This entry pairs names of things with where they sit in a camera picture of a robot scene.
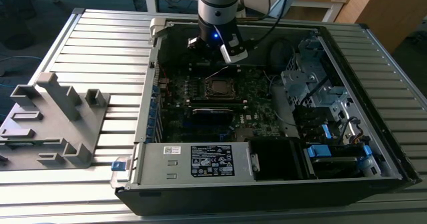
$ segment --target warning label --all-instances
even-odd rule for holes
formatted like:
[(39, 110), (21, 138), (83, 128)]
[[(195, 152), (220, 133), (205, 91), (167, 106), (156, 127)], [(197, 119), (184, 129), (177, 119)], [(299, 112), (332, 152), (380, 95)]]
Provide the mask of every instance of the warning label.
[(195, 178), (234, 176), (235, 165), (232, 146), (192, 145), (191, 175)]

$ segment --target floor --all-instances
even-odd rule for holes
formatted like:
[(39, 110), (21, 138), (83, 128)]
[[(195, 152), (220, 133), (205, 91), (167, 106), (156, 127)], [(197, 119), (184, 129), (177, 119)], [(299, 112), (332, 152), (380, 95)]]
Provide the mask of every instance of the floor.
[[(73, 8), (104, 9), (117, 11), (145, 11), (144, 0), (31, 0), (36, 17), (28, 19), (27, 26), (35, 35), (35, 44), (23, 50), (8, 50), (0, 44), (0, 56), (36, 56), (43, 58), (65, 24)], [(163, 0), (159, 10), (168, 13), (197, 13), (195, 1)], [(407, 39), (394, 53), (394, 58), (427, 96), (427, 40), (412, 44)], [(8, 98), (17, 84), (25, 84), (40, 61), (32, 58), (15, 58), (0, 61), (5, 75), (0, 77), (0, 122), (8, 114), (13, 102)]]

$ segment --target motherboard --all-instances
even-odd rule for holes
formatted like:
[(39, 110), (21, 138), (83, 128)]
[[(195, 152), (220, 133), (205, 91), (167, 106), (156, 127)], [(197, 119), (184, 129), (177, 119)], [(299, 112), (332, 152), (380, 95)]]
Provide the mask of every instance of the motherboard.
[(164, 142), (243, 142), (283, 134), (262, 68), (164, 64), (159, 77)]

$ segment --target black cable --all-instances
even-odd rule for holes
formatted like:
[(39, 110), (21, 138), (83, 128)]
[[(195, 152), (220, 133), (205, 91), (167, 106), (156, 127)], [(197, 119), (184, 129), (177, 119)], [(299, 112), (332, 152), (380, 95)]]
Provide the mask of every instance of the black cable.
[(283, 118), (279, 116), (279, 114), (278, 114), (278, 112), (276, 112), (276, 111), (274, 111), (274, 114), (275, 114), (275, 116), (278, 117), (278, 119), (279, 119), (282, 122), (284, 122), (284, 124), (287, 124), (287, 125), (290, 125), (290, 126), (296, 127), (296, 125), (295, 125), (295, 124), (291, 124), (291, 123), (288, 123), (286, 120), (283, 120)]
[(296, 58), (296, 57), (295, 57), (296, 50), (295, 50), (295, 47), (294, 47), (294, 45), (292, 45), (292, 42), (291, 42), (288, 39), (286, 39), (284, 37), (278, 37), (278, 38), (274, 39), (274, 40), (268, 43), (268, 45), (267, 45), (267, 50), (270, 50), (270, 51), (267, 51), (267, 55), (266, 55), (266, 66), (267, 66), (267, 68), (271, 68), (271, 67), (272, 67), (272, 53), (274, 53), (274, 50), (275, 50), (274, 47), (275, 47), (276, 43), (282, 43), (284, 48), (286, 48), (287, 46), (290, 46), (290, 47), (292, 48), (292, 57), (291, 57), (291, 58), (292, 58), (292, 59)]
[(338, 144), (340, 144), (340, 143), (343, 142), (344, 134), (346, 134), (346, 129), (347, 129), (348, 123), (350, 123), (354, 119), (358, 119), (358, 117), (351, 116), (351, 117), (348, 117), (348, 119), (347, 119), (347, 121), (346, 121), (344, 127), (343, 127), (343, 129), (342, 129), (342, 131), (340, 131), (340, 134), (339, 134)]
[(286, 12), (287, 3), (288, 3), (288, 0), (283, 0), (283, 6), (282, 6), (282, 9), (280, 9), (280, 13), (279, 13), (278, 19), (276, 19), (272, 27), (270, 28), (270, 30), (264, 34), (264, 36), (259, 40), (256, 40), (256, 44), (259, 44), (267, 38), (267, 36), (274, 32), (276, 26), (279, 25), (282, 16), (283, 16), (283, 14)]
[(307, 93), (307, 95), (304, 96), (304, 98), (300, 100), (299, 104), (303, 105), (304, 101), (308, 100), (308, 98), (315, 94), (316, 91), (319, 91), (319, 89), (322, 88), (322, 86), (324, 85), (324, 83), (327, 82), (328, 77), (326, 76), (323, 78), (323, 80), (318, 83), (318, 85), (314, 87), (314, 89)]
[(268, 0), (268, 10), (267, 10), (267, 13), (266, 13), (264, 16), (262, 16), (260, 18), (258, 18), (256, 21), (262, 21), (262, 20), (264, 20), (264, 19), (270, 16), (271, 8), (272, 8), (272, 0)]

